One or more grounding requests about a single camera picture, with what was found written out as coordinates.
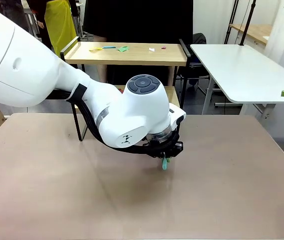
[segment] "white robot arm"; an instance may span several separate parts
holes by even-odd
[[[143,139],[148,146],[151,142],[164,146],[186,117],[183,110],[169,104],[163,85],[155,77],[133,77],[122,94],[115,86],[94,81],[65,63],[0,14],[0,103],[29,107],[45,100],[53,90],[69,92],[66,100],[83,106],[91,132],[116,149]]]

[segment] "person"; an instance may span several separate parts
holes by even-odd
[[[37,24],[47,32],[56,55],[76,37],[72,19],[78,16],[75,0],[27,0]]]
[[[183,39],[190,44],[193,0],[86,0],[83,30],[95,42],[164,45]],[[173,84],[174,67],[98,65],[97,70],[100,82],[122,85],[135,75],[150,74],[164,85]]]
[[[0,0],[0,13],[28,32],[21,0]]]

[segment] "white table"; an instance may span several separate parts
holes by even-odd
[[[284,68],[265,55],[247,45],[192,44],[191,48],[211,75],[203,115],[214,83],[231,102],[243,104],[241,114],[254,104],[262,110],[264,120],[276,104],[284,104]]]

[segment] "yellow-green fabric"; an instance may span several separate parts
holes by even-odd
[[[60,57],[61,50],[76,37],[68,0],[48,1],[44,19],[54,52]]]

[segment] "circular button panel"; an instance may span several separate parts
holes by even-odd
[[[160,81],[151,75],[137,75],[132,77],[128,81],[128,89],[139,95],[150,94],[154,92],[158,86],[160,85]]]

